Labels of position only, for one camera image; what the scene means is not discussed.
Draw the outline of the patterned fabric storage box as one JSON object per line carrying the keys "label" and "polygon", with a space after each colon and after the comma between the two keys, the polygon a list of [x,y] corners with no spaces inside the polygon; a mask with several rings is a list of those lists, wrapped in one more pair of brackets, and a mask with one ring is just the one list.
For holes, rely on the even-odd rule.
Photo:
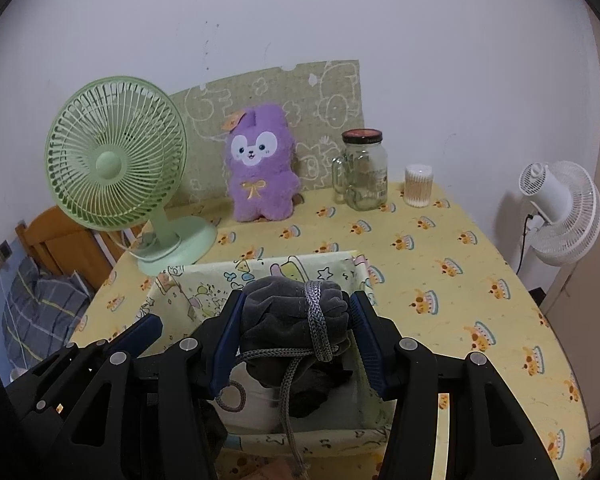
{"label": "patterned fabric storage box", "polygon": [[[170,266],[158,275],[138,311],[140,315],[158,315],[163,324],[160,338],[147,352],[166,351],[171,344],[193,333],[207,318],[219,315],[231,292],[242,290],[257,278],[267,276],[282,276],[300,282],[331,281],[340,285],[347,294],[360,290],[369,297],[374,294],[373,284],[376,281],[374,268],[357,252]],[[351,347],[347,362],[354,371],[353,382],[358,389],[362,426],[340,430],[294,430],[297,443],[306,457],[374,452],[388,441],[394,404],[381,401],[370,388],[356,347]],[[224,446],[230,451],[259,456],[289,451],[283,430],[276,434],[236,434],[227,427],[226,430],[228,436]]]}

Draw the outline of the yellow cake print tablecloth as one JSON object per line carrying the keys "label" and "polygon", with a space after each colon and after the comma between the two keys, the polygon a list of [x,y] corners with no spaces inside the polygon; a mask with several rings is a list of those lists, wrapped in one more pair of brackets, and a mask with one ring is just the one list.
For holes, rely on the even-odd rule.
{"label": "yellow cake print tablecloth", "polygon": [[[358,212],[328,188],[304,192],[281,222],[239,223],[229,200],[172,210],[215,224],[201,263],[357,252],[375,270],[370,302],[400,332],[431,351],[461,358],[477,351],[496,367],[563,479],[583,478],[592,452],[582,398],[547,319],[498,250],[442,192],[417,209],[397,185],[388,202]],[[86,346],[118,336],[141,315],[156,278],[123,255],[86,310],[73,340]]]}

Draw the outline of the purple plush bunny toy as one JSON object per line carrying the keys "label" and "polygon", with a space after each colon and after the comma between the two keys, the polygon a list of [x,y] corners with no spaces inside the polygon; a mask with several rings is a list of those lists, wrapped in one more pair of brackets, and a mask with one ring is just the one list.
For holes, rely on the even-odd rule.
{"label": "purple plush bunny toy", "polygon": [[264,103],[238,110],[223,130],[234,218],[239,222],[289,218],[301,182],[292,169],[294,137],[283,107]]}

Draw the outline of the blue plaid pillow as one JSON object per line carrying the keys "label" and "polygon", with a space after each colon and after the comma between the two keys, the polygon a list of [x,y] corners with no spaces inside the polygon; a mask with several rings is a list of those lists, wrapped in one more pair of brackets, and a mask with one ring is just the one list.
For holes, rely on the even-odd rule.
{"label": "blue plaid pillow", "polygon": [[7,359],[28,370],[64,348],[85,326],[93,291],[79,273],[54,275],[24,258],[6,296],[2,329]]}

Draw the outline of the cotton swab container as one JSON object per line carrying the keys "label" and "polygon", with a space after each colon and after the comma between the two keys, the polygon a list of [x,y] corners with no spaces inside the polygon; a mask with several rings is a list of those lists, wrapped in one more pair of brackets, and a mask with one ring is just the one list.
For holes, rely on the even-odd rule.
{"label": "cotton swab container", "polygon": [[434,170],[424,164],[409,164],[404,170],[403,198],[407,205],[422,208],[429,205]]}

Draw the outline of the wooden bed headboard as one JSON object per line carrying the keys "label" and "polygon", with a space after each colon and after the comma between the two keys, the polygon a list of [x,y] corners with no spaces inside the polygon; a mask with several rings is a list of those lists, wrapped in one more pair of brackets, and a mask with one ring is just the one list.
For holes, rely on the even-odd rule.
{"label": "wooden bed headboard", "polygon": [[79,274],[95,290],[113,283],[110,273],[142,228],[94,231],[70,219],[58,206],[39,214],[29,224],[20,221],[15,232],[35,263],[51,274]]}

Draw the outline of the green cartoon patterned board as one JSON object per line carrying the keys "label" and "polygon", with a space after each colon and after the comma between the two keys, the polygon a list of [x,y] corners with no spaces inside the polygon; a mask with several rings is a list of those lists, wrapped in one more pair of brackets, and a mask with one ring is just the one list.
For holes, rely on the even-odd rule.
{"label": "green cartoon patterned board", "polygon": [[171,96],[187,132],[187,162],[171,206],[223,197],[228,192],[224,126],[240,110],[279,105],[296,139],[294,171],[303,191],[332,184],[332,159],[341,133],[364,126],[360,63],[309,62],[226,77]]}

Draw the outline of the white standing fan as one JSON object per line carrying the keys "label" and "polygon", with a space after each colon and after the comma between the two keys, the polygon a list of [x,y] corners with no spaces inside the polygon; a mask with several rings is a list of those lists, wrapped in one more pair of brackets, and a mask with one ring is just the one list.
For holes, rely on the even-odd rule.
{"label": "white standing fan", "polygon": [[532,162],[518,188],[533,209],[527,240],[542,263],[570,266],[592,249],[600,235],[600,191],[582,166]]}

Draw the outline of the grey gloves with cord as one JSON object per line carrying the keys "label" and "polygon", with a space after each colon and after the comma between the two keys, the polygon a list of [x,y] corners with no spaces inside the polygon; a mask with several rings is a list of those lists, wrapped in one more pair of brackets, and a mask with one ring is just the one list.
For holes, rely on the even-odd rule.
{"label": "grey gloves with cord", "polygon": [[334,282],[282,276],[250,283],[242,299],[235,363],[244,364],[262,388],[277,392],[279,428],[294,459],[294,476],[305,479],[308,466],[292,421],[353,389],[349,300]]}

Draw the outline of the glass jar red lid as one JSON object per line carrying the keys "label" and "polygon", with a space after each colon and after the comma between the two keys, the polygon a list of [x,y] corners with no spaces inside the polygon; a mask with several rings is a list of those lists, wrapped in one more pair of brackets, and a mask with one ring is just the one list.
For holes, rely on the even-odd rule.
{"label": "glass jar red lid", "polygon": [[388,154],[378,129],[357,128],[341,135],[343,149],[332,160],[332,187],[357,211],[376,209],[387,201]]}

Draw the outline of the green desk fan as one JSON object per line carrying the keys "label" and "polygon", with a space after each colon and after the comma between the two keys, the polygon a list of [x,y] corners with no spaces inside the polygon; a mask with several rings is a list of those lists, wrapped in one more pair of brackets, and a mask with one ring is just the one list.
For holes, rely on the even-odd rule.
{"label": "green desk fan", "polygon": [[169,219],[187,134],[175,104],[149,81],[114,76],[74,92],[48,132],[45,171],[57,206],[87,229],[140,235],[124,244],[143,274],[200,260],[216,239],[204,218]]}

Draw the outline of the white towel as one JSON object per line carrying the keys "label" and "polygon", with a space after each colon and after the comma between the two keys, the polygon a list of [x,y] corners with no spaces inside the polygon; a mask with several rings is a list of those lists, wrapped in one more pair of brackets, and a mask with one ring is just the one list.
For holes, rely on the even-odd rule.
{"label": "white towel", "polygon": [[[213,406],[224,425],[236,434],[276,434],[280,432],[278,390],[264,388],[242,363],[234,367],[230,379],[236,385],[225,387]],[[362,426],[355,382],[329,393],[328,399],[305,418],[292,418],[299,431],[355,429]]]}

